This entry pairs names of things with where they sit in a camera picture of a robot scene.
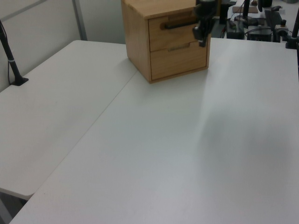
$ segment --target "white tabletop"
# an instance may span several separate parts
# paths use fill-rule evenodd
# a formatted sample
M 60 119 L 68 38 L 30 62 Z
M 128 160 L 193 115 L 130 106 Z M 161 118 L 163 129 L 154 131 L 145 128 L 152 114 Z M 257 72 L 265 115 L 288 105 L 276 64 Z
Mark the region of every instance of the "white tabletop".
M 244 0 L 237 0 L 236 5 L 234 6 L 241 6 L 243 2 Z M 286 25 L 289 28 L 289 30 L 293 31 L 298 8 L 299 8 L 299 2 L 289 4 L 282 0 L 273 0 L 272 7 L 273 6 L 282 6 L 282 9 L 279 10 L 280 16 L 283 20 L 286 20 Z M 264 12 L 265 10 L 270 10 L 270 8 L 263 8 L 263 11 L 262 12 L 258 11 L 257 14 L 248 13 L 248 16 L 251 16 L 253 18 L 265 18 L 265 12 Z M 228 9 L 228 18 L 230 18 L 232 15 L 233 15 L 233 7 L 230 7 Z
M 212 39 L 206 71 L 135 74 L 11 224 L 297 223 L 298 114 L 295 50 Z
M 75 41 L 0 93 L 0 192 L 29 199 L 137 69 L 121 44 Z

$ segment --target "wooden drawer box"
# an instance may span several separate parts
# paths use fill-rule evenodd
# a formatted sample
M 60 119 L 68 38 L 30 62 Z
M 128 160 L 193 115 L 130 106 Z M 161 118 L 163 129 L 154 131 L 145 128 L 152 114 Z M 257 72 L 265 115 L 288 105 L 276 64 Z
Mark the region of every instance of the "wooden drawer box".
M 150 82 L 208 68 L 210 37 L 199 47 L 195 0 L 122 0 L 127 55 Z

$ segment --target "white wall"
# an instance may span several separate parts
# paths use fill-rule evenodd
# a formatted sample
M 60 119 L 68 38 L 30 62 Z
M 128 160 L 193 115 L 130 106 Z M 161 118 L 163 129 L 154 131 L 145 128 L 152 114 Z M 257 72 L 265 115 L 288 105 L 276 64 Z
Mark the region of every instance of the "white wall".
M 47 0 L 4 21 L 3 26 L 22 76 L 70 42 L 80 40 L 72 0 Z M 7 87 L 7 57 L 0 45 L 0 91 Z
M 80 0 L 89 41 L 125 43 L 121 0 Z

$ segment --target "black cable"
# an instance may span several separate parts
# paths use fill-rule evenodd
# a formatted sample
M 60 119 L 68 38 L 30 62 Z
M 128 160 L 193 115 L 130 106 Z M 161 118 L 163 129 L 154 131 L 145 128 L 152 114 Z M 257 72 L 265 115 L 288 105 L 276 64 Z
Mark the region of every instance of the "black cable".
M 240 13 L 239 13 L 239 22 L 238 22 L 238 27 L 240 27 L 240 17 L 241 17 L 241 10 L 242 10 L 242 6 L 244 5 L 244 3 L 245 3 L 245 1 L 243 2 L 243 4 L 241 5 L 241 7 L 239 8 L 239 11 L 240 11 Z
M 7 66 L 8 66 L 8 68 L 7 68 L 7 70 L 8 70 L 8 75 L 7 75 L 7 77 L 8 77 L 8 83 L 9 83 L 9 85 L 11 85 L 10 79 L 9 79 L 9 62 L 7 62 Z
M 271 28 L 257 28 L 257 29 L 252 29 L 252 30 L 250 30 L 250 31 L 248 31 L 248 32 L 246 32 L 244 34 L 246 35 L 246 34 L 249 34 L 251 32 L 258 31 L 258 30 L 263 30 L 263 29 L 271 29 Z
M 5 29 L 4 29 L 4 26 L 3 26 L 2 22 L 0 22 L 0 24 L 1 24 L 1 29 L 3 30 L 3 32 L 5 34 L 6 41 L 8 42 L 7 34 L 6 34 Z M 9 61 L 7 62 L 7 77 L 8 77 L 8 83 L 9 83 L 9 85 L 11 85 L 10 79 L 9 79 Z
M 244 1 L 244 2 L 243 2 L 243 4 L 242 4 L 242 5 L 239 7 L 239 9 L 237 10 L 237 12 L 238 12 L 238 11 L 241 11 L 241 7 L 244 5 L 244 3 L 245 3 L 245 1 Z
M 3 26 L 2 23 L 1 23 L 1 29 L 3 30 L 3 32 L 4 32 L 4 34 L 5 34 L 5 38 L 6 38 L 6 40 L 7 40 L 7 34 L 6 34 L 6 31 L 5 31 L 4 26 Z

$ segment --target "floor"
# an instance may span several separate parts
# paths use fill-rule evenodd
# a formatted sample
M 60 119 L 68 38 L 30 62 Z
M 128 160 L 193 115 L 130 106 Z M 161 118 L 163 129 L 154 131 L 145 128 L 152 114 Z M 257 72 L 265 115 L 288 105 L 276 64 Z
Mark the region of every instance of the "floor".
M 25 203 L 25 200 L 0 193 L 0 224 L 9 224 Z
M 215 25 L 212 29 L 212 37 L 214 38 L 219 38 L 220 37 L 220 34 L 221 34 L 221 31 L 223 30 L 223 28 L 225 27 L 225 24 L 219 24 L 219 20 L 217 20 L 215 22 Z

